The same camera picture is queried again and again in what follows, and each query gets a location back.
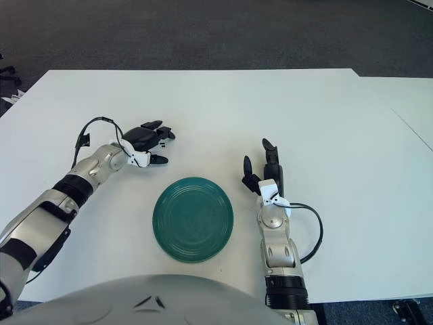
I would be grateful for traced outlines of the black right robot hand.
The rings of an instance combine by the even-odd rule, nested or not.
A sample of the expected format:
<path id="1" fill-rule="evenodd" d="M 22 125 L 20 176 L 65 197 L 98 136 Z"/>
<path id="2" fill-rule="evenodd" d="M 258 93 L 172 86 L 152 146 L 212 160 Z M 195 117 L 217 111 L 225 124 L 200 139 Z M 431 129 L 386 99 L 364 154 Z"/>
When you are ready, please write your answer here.
<path id="1" fill-rule="evenodd" d="M 284 185 L 283 185 L 283 168 L 279 163 L 279 155 L 277 146 L 274 146 L 266 138 L 262 138 L 262 145 L 265 149 L 266 163 L 263 167 L 263 175 L 265 180 L 273 179 L 277 185 L 279 194 L 284 196 Z M 260 195 L 258 183 L 261 178 L 253 173 L 252 163 L 248 156 L 244 157 L 243 161 L 244 176 L 242 177 L 242 183 L 251 191 Z"/>

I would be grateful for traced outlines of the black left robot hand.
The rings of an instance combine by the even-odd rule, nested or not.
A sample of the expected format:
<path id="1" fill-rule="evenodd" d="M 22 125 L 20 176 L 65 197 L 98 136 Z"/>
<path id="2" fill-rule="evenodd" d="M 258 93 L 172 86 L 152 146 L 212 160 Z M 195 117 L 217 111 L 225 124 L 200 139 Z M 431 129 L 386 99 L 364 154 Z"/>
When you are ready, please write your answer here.
<path id="1" fill-rule="evenodd" d="M 156 153 L 166 147 L 168 140 L 174 139 L 175 134 L 170 127 L 162 126 L 162 121 L 152 121 L 127 131 L 119 144 L 128 156 L 129 165 L 145 168 L 166 165 L 168 159 Z"/>

